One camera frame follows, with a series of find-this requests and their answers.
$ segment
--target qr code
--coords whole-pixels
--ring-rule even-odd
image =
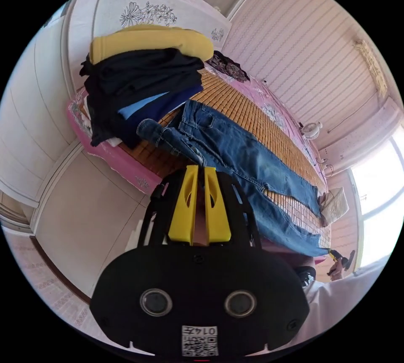
[[[218,329],[216,326],[183,326],[183,356],[218,356]]]

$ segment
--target white cloth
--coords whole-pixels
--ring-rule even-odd
[[[375,283],[389,256],[359,268],[347,277],[330,283],[311,282],[304,292],[310,305],[309,315],[295,338],[276,349],[282,350],[305,342],[341,321],[364,297]],[[264,349],[253,355],[275,350]]]
[[[346,201],[343,187],[330,189],[325,195],[325,200],[321,203],[321,214],[325,218],[327,224],[340,219],[348,210],[348,202]]]

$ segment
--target floor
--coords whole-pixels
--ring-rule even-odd
[[[140,228],[148,196],[82,152],[53,189],[35,233],[57,268],[92,296],[102,270]]]

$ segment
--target camera lens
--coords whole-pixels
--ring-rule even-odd
[[[141,295],[140,306],[146,314],[153,317],[162,317],[170,312],[173,303],[165,291],[151,288]]]
[[[249,291],[237,290],[228,295],[224,308],[232,317],[242,318],[250,315],[256,304],[255,297]]]

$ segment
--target hand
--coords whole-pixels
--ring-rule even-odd
[[[344,266],[342,266],[342,258],[339,258],[337,262],[335,262],[331,268],[330,271],[334,270],[331,275],[330,275],[330,279],[331,281],[334,280],[339,280],[343,278],[343,270],[344,270]]]

